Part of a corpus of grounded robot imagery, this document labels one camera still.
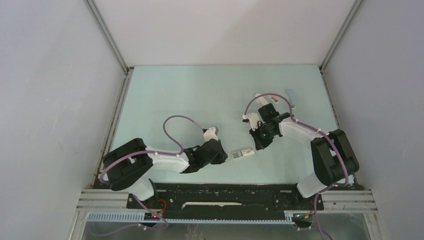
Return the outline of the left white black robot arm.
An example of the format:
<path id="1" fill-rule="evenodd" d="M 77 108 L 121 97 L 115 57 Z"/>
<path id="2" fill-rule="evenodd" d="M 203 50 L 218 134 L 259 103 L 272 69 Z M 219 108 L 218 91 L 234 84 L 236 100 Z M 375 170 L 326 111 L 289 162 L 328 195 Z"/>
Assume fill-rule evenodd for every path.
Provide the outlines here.
<path id="1" fill-rule="evenodd" d="M 158 202 L 154 182 L 145 175 L 149 171 L 171 171 L 178 174 L 196 173 L 207 165 L 223 164 L 228 158 L 222 143 L 210 139 L 202 145 L 183 149 L 182 153 L 155 150 L 135 138 L 102 158 L 104 169 L 98 176 L 112 191 L 128 192 L 145 208 Z"/>

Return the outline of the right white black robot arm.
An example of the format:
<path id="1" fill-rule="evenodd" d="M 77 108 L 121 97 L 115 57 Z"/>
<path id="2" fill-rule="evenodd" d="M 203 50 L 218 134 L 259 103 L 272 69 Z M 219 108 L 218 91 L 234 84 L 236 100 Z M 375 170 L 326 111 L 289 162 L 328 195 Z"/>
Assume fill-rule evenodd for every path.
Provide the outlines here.
<path id="1" fill-rule="evenodd" d="M 243 115 L 257 150 L 264 150 L 276 136 L 291 138 L 311 150 L 313 172 L 294 186 L 291 204 L 304 209 L 311 197 L 329 186 L 349 183 L 360 165 L 346 133 L 341 129 L 322 131 L 295 120 L 289 112 L 279 113 L 271 103 L 257 113 Z"/>

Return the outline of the long white stapler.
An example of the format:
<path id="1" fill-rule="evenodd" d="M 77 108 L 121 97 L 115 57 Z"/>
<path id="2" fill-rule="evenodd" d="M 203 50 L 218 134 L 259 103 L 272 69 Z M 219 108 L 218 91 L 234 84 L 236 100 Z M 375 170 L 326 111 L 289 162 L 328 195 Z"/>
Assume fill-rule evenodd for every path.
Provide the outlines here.
<path id="1" fill-rule="evenodd" d="M 270 102 L 264 96 L 262 96 L 261 93 L 255 94 L 255 101 L 260 107 L 270 104 Z"/>

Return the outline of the staple box tray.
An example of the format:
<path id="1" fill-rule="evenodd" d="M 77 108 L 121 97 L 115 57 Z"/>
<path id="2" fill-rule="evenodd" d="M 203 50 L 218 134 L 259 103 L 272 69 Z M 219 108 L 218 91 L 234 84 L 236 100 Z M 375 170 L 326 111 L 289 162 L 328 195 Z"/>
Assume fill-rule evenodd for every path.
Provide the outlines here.
<path id="1" fill-rule="evenodd" d="M 234 160 L 236 160 L 243 157 L 243 153 L 241 151 L 236 151 L 236 152 L 233 152 L 231 156 Z"/>

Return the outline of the white staple box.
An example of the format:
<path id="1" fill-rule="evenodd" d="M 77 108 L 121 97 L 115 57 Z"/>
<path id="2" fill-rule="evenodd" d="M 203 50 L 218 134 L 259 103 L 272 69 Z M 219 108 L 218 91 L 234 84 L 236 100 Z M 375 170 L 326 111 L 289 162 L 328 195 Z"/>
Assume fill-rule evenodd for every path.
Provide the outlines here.
<path id="1" fill-rule="evenodd" d="M 253 148 L 249 148 L 249 149 L 243 149 L 240 151 L 240 156 L 241 157 L 247 157 L 247 156 L 251 156 L 254 155 L 255 151 Z"/>

